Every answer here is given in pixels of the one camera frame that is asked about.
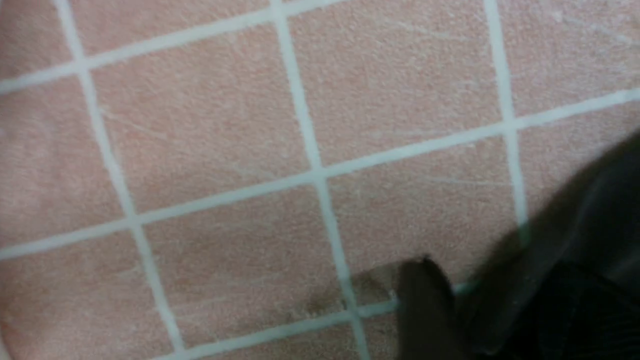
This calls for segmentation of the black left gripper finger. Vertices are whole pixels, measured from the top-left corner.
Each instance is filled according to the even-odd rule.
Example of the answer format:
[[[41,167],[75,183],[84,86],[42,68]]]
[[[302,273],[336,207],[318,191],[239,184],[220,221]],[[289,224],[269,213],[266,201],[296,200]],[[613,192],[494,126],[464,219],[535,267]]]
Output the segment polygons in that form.
[[[455,320],[451,283],[430,256],[400,265],[397,301],[399,360],[471,358]]]

